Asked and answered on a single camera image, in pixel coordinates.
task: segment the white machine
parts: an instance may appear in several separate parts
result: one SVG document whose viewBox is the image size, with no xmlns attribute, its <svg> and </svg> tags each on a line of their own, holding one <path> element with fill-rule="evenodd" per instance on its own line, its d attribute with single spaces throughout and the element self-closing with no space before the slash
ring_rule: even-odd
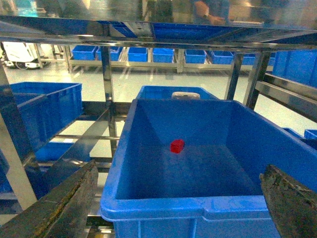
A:
<svg viewBox="0 0 317 238">
<path fill-rule="evenodd" d="M 19 69 L 40 68 L 35 44 L 3 42 L 3 48 L 5 52 L 2 54 L 2 61 L 7 67 L 16 67 Z M 44 57 L 41 46 L 38 46 L 38 48 L 40 56 Z"/>
</svg>

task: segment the metal pole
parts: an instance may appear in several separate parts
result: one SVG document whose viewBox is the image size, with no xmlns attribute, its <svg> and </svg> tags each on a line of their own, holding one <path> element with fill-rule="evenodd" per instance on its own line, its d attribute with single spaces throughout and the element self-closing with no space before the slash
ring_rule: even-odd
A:
<svg viewBox="0 0 317 238">
<path fill-rule="evenodd" d="M 104 76 L 104 87 L 106 94 L 106 103 L 109 106 L 110 113 L 108 116 L 108 128 L 109 135 L 116 137 L 116 128 L 115 128 L 115 108 L 113 104 L 113 86 L 112 86 L 112 77 L 111 77 L 111 64 L 110 64 L 110 47 L 101 47 L 101 60 L 103 64 L 103 76 Z M 112 157 L 114 156 L 115 150 L 117 148 L 117 142 L 112 140 L 110 141 Z"/>
<path fill-rule="evenodd" d="M 70 56 L 71 56 L 69 46 L 64 46 L 64 53 L 65 53 L 65 61 L 67 63 L 68 73 L 71 73 L 73 71 L 73 66 L 69 62 Z"/>
<path fill-rule="evenodd" d="M 43 63 L 41 61 L 41 54 L 40 54 L 38 44 L 34 44 L 34 47 L 35 47 L 36 55 L 38 57 L 38 62 L 39 62 L 40 68 L 43 68 Z"/>
<path fill-rule="evenodd" d="M 226 93 L 224 98 L 226 100 L 233 100 L 236 92 L 239 73 L 243 61 L 243 54 L 234 53 L 233 62 L 231 64 L 230 75 L 227 83 Z"/>
<path fill-rule="evenodd" d="M 0 64 L 0 160 L 23 210 L 47 192 L 12 90 Z"/>
<path fill-rule="evenodd" d="M 250 72 L 249 83 L 243 104 L 252 110 L 254 110 L 259 96 L 259 92 L 256 90 L 256 84 L 258 81 L 263 81 L 270 56 L 270 52 L 257 53 L 256 60 Z"/>
<path fill-rule="evenodd" d="M 185 50 L 179 49 L 178 50 L 178 56 L 177 56 L 177 73 L 182 73 L 184 69 L 185 64 Z"/>
<path fill-rule="evenodd" d="M 55 45 L 51 45 L 51 48 L 52 48 L 53 58 L 56 60 L 57 56 L 56 56 L 56 51 L 55 51 Z"/>
</svg>

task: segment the blue bin on shelf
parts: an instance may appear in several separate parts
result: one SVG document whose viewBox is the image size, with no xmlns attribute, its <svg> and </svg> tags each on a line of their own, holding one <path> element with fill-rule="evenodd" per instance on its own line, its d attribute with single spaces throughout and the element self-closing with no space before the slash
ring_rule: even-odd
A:
<svg viewBox="0 0 317 238">
<path fill-rule="evenodd" d="M 147 62 L 148 48 L 130 47 L 128 51 L 128 60 L 130 62 Z"/>
<path fill-rule="evenodd" d="M 153 62 L 173 63 L 174 49 L 154 48 Z"/>
<path fill-rule="evenodd" d="M 296 131 L 294 131 L 291 128 L 283 128 L 285 131 L 287 131 L 288 133 L 290 133 L 291 135 L 295 136 L 298 139 L 303 139 L 304 137 L 301 136 L 299 133 L 297 133 Z"/>
<path fill-rule="evenodd" d="M 272 74 L 317 87 L 317 50 L 277 52 Z"/>
<path fill-rule="evenodd" d="M 234 52 L 228 51 L 208 51 L 213 64 L 231 64 L 233 61 Z M 255 54 L 245 54 L 243 57 L 243 65 L 254 65 L 256 59 Z M 275 53 L 271 54 L 268 65 L 273 66 L 275 61 Z"/>
<path fill-rule="evenodd" d="M 213 64 L 231 64 L 233 54 L 230 51 L 207 51 Z"/>
<path fill-rule="evenodd" d="M 14 93 L 13 95 L 32 148 L 38 151 L 50 139 L 48 134 L 51 129 L 49 100 L 43 94 Z"/>
<path fill-rule="evenodd" d="M 185 50 L 186 63 L 205 63 L 206 53 L 201 50 Z"/>
<path fill-rule="evenodd" d="M 174 92 L 198 93 L 201 99 L 218 99 L 203 88 L 169 86 L 142 86 L 137 99 L 171 99 Z"/>
<path fill-rule="evenodd" d="M 56 161 L 58 160 L 74 143 L 64 143 L 64 142 L 50 142 L 38 152 L 35 153 L 37 161 Z M 85 155 L 86 159 L 84 161 L 90 161 L 89 154 Z"/>
<path fill-rule="evenodd" d="M 95 60 L 97 46 L 76 46 L 73 50 L 74 60 Z"/>
<path fill-rule="evenodd" d="M 110 58 L 112 61 L 119 60 L 122 49 L 123 49 L 123 47 L 116 47 L 116 46 L 112 46 L 110 48 Z M 101 48 L 100 47 L 98 47 L 96 54 L 97 54 L 97 59 L 101 60 Z"/>
<path fill-rule="evenodd" d="M 50 129 L 47 138 L 53 137 L 65 126 L 73 122 L 83 112 L 81 83 L 23 82 L 11 84 L 14 93 L 45 94 L 48 98 L 47 118 Z"/>
<path fill-rule="evenodd" d="M 176 139 L 185 142 L 179 154 L 170 152 Z M 274 164 L 316 192 L 316 161 L 315 150 L 238 102 L 134 100 L 101 216 L 120 238 L 279 238 L 259 174 Z"/>
<path fill-rule="evenodd" d="M 317 130 L 306 129 L 304 132 L 304 137 L 306 139 L 317 139 Z"/>
</svg>

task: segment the red cube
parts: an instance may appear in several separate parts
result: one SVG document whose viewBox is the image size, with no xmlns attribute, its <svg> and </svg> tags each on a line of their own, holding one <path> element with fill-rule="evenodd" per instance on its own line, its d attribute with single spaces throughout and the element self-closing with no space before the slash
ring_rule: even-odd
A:
<svg viewBox="0 0 317 238">
<path fill-rule="evenodd" d="M 184 149 L 184 145 L 185 145 L 185 141 L 183 141 L 182 139 L 174 140 L 170 144 L 170 151 L 172 153 L 179 154 Z"/>
</svg>

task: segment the metal shelving rack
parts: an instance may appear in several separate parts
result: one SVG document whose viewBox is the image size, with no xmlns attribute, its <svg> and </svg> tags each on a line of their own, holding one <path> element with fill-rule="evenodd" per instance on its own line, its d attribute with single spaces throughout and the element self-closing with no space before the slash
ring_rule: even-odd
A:
<svg viewBox="0 0 317 238">
<path fill-rule="evenodd" d="M 256 53 L 256 60 L 249 76 L 248 88 L 246 91 L 244 104 L 254 109 L 259 94 L 263 94 L 272 100 L 281 103 L 288 108 L 317 122 L 317 89 L 294 83 L 287 79 L 275 77 L 266 73 L 270 59 L 270 53 L 276 51 L 289 51 L 294 49 L 315 49 L 317 48 L 317 6 L 315 1 L 308 0 L 305 7 L 292 9 L 293 5 L 283 5 L 278 1 L 273 6 L 267 6 L 259 1 L 249 1 L 247 5 L 243 0 L 230 1 L 230 14 L 234 21 L 224 24 L 229 31 L 219 31 L 217 35 L 210 35 L 208 38 L 194 40 L 171 37 L 160 39 L 155 35 L 155 23 L 180 24 L 195 23 L 195 14 L 189 2 L 181 0 L 158 0 L 162 9 L 156 9 L 158 4 L 153 1 L 132 1 L 125 0 L 119 5 L 116 1 L 102 4 L 100 1 L 92 0 L 90 5 L 81 1 L 65 0 L 63 6 L 41 10 L 38 16 L 29 17 L 18 11 L 14 4 L 10 4 L 12 11 L 0 9 L 0 39 L 2 41 L 16 41 L 29 43 L 45 43 L 57 45 L 96 45 L 102 47 L 102 60 L 90 62 L 102 66 L 105 86 L 105 102 L 83 102 L 84 115 L 79 119 L 95 119 L 95 123 L 79 137 L 77 142 L 69 151 L 60 158 L 50 168 L 48 174 L 54 175 L 63 172 L 64 178 L 70 176 L 74 169 L 82 166 L 70 164 L 78 148 L 85 146 L 91 150 L 99 139 L 110 140 L 112 156 L 115 153 L 118 137 L 115 132 L 115 122 L 126 118 L 130 104 L 117 103 L 112 100 L 112 67 L 172 67 L 177 72 L 182 72 L 186 67 L 212 68 L 208 64 L 187 65 L 184 63 L 185 49 L 201 50 L 221 50 L 235 51 L 234 61 L 230 67 L 225 99 L 233 100 L 235 89 L 239 77 L 239 72 L 243 69 L 243 54 Z M 288 15 L 285 19 L 282 14 L 287 12 L 297 12 L 301 14 Z M 206 26 L 208 29 L 219 29 L 217 26 Z M 175 64 L 155 64 L 151 60 L 147 63 L 131 63 L 126 61 L 112 62 L 109 60 L 109 48 L 111 46 L 123 47 L 147 47 L 147 48 L 173 48 L 178 49 L 175 56 Z M 69 47 L 65 48 L 65 57 L 69 60 L 68 68 L 81 62 L 71 59 Z M 0 83 L 3 86 L 2 94 L 13 97 L 10 85 L 5 72 L 0 66 Z M 17 105 L 10 105 L 14 109 L 12 118 L 21 121 Z M 109 128 L 109 136 L 102 136 L 103 132 Z M 8 164 L 9 173 L 7 178 L 14 190 L 17 201 L 22 210 L 27 209 L 36 202 L 33 187 L 28 179 L 26 170 L 32 169 L 39 173 L 38 163 L 35 160 L 34 152 L 27 143 L 27 157 L 20 156 L 12 142 L 11 135 L 0 115 L 0 149 L 4 154 Z M 19 131 L 22 137 L 27 138 L 24 128 Z M 106 172 L 111 162 L 111 158 L 95 158 L 98 162 L 100 173 Z M 53 179 L 51 187 L 59 184 L 60 179 Z M 98 226 L 111 226 L 111 223 L 104 221 L 97 213 L 98 200 L 95 198 L 91 213 L 88 215 L 87 225 L 96 229 Z M 4 222 L 14 216 L 14 214 L 0 215 Z"/>
<path fill-rule="evenodd" d="M 76 66 L 84 66 L 84 67 L 101 67 L 102 62 L 100 60 L 75 60 L 73 56 L 71 56 L 69 46 L 66 46 L 69 52 L 69 57 L 67 60 L 67 65 L 69 66 L 68 71 L 72 72 L 73 68 Z M 178 52 L 174 53 L 174 59 L 172 63 L 160 63 L 160 62 L 153 62 L 153 49 L 149 48 L 148 53 L 148 61 L 147 62 L 130 62 L 128 61 L 128 48 L 124 48 L 120 55 L 118 61 L 112 61 L 111 67 L 113 68 L 124 68 L 124 67 L 131 67 L 131 68 L 169 68 L 169 69 L 176 69 L 177 73 L 182 73 L 184 69 L 191 68 L 191 69 L 201 69 L 201 70 L 230 70 L 229 64 L 213 64 L 211 62 L 210 57 L 207 55 L 205 63 L 186 63 L 185 62 L 185 55 L 182 51 L 178 54 Z M 244 71 L 251 71 L 252 65 L 242 65 L 241 70 Z M 273 67 L 268 66 L 268 71 L 272 71 Z"/>
</svg>

